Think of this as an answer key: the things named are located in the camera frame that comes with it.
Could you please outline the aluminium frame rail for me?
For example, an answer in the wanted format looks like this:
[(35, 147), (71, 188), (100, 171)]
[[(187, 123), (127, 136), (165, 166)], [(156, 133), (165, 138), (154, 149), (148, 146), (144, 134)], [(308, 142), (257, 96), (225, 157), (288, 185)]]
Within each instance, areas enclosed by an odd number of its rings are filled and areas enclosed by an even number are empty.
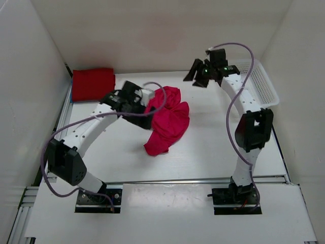
[[(167, 154), (151, 157), (143, 148), (150, 132), (118, 120), (85, 155), (92, 174), (107, 181), (110, 187), (122, 188), (122, 192), (125, 185), (210, 185), (211, 188), (228, 185), (237, 161), (225, 126), (230, 99), (215, 82), (210, 82), (207, 88), (198, 88), (183, 81), (183, 75), (183, 72), (162, 72), (116, 76), (117, 87), (129, 80), (138, 85), (151, 81), (152, 88), (158, 85), (179, 88), (182, 100), (190, 106), (190, 124)], [(259, 155), (254, 176), (258, 189), (262, 184), (286, 185), (284, 165), (274, 139)], [(40, 187), (32, 188), (31, 202), (19, 210), (10, 243), (36, 243), (35, 238), (25, 233)]]

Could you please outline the dark red t shirt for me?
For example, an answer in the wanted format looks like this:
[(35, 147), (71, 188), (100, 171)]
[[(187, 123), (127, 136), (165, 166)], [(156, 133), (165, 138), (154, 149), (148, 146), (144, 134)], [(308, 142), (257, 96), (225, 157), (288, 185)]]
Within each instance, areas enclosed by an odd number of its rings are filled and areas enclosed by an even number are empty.
[(73, 70), (73, 102), (99, 101), (115, 89), (112, 68)]

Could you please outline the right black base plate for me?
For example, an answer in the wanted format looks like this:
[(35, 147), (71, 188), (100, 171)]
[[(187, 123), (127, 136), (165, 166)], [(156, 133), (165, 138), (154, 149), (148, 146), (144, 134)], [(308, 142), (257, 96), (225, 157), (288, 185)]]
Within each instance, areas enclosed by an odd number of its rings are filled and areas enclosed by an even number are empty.
[(262, 214), (260, 205), (256, 206), (258, 197), (255, 189), (235, 199), (228, 188), (212, 188), (207, 197), (213, 201), (215, 216)]

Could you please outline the white plastic basket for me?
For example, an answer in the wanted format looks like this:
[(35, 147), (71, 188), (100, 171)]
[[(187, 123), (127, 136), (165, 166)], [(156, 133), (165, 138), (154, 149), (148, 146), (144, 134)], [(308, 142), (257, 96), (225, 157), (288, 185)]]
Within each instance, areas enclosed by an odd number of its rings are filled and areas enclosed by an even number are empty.
[[(243, 83), (251, 67), (251, 59), (233, 59), (230, 65), (235, 65), (240, 71), (240, 82)], [(245, 89), (263, 107), (269, 108), (279, 104), (279, 97), (274, 86), (267, 75), (263, 65), (259, 60), (254, 60), (254, 65), (249, 78), (245, 84)]]

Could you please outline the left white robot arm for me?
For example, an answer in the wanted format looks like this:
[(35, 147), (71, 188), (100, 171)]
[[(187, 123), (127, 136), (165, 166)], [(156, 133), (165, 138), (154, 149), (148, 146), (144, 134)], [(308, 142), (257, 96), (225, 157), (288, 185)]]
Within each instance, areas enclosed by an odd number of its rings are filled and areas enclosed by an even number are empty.
[(148, 108), (154, 91), (125, 81), (122, 89), (107, 93), (91, 115), (72, 124), (73, 131), (61, 140), (51, 138), (46, 146), (48, 170), (94, 202), (110, 201), (107, 185), (91, 174), (83, 161), (86, 151), (106, 128), (119, 118), (149, 130), (156, 108)]

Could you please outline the pink t shirt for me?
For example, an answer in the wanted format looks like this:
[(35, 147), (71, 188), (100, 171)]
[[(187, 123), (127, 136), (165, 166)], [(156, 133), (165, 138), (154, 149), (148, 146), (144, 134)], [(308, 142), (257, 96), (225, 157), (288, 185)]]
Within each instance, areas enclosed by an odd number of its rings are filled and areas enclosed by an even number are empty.
[(155, 91), (155, 96), (150, 100), (146, 112), (158, 108), (167, 100), (164, 107), (153, 115), (151, 122), (152, 134), (144, 144), (148, 155), (158, 156), (169, 151), (169, 147), (176, 143), (186, 132), (190, 117), (189, 104), (181, 101), (181, 91), (176, 87), (165, 86)]

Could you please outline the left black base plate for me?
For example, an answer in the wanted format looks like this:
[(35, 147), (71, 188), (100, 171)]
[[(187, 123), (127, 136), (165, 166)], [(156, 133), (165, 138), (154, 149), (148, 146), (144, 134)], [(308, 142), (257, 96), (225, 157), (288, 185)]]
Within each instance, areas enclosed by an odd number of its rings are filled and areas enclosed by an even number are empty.
[(122, 188), (106, 189), (106, 195), (111, 202), (103, 196), (95, 196), (79, 191), (76, 199), (75, 213), (88, 214), (119, 214), (121, 211)]

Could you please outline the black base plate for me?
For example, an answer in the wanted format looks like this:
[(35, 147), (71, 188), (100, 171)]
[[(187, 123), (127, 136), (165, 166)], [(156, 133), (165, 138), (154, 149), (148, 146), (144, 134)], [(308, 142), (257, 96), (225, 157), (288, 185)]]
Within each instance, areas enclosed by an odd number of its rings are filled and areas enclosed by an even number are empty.
[(212, 188), (207, 197), (213, 201), (215, 216), (262, 214), (260, 205), (256, 206), (258, 197), (255, 189), (235, 199), (228, 188)]
[(111, 202), (103, 196), (95, 196), (79, 191), (76, 199), (75, 213), (88, 214), (119, 214), (121, 211), (122, 188), (106, 189), (106, 195)]

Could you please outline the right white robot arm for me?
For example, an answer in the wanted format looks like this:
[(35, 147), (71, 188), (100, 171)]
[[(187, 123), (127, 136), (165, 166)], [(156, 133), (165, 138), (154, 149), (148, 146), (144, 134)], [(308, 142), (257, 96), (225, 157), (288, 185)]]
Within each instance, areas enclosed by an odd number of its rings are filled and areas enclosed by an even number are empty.
[(215, 193), (214, 196), (239, 203), (258, 193), (253, 172), (258, 155), (270, 140), (274, 114), (259, 105), (245, 88), (253, 64), (241, 81), (241, 72), (237, 66), (229, 65), (224, 49), (210, 48), (206, 50), (206, 55), (205, 60), (194, 60), (184, 81), (206, 88), (209, 81), (214, 80), (231, 99), (226, 112), (226, 131), (238, 160), (229, 188), (225, 193)]

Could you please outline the blue t shirt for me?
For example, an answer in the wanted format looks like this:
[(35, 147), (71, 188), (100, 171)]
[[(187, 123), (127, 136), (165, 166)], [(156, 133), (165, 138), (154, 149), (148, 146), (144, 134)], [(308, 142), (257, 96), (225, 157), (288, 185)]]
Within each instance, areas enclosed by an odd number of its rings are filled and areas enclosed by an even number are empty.
[(72, 99), (72, 93), (73, 93), (73, 78), (71, 78), (71, 89), (70, 89), (70, 103), (73, 103), (73, 99)]

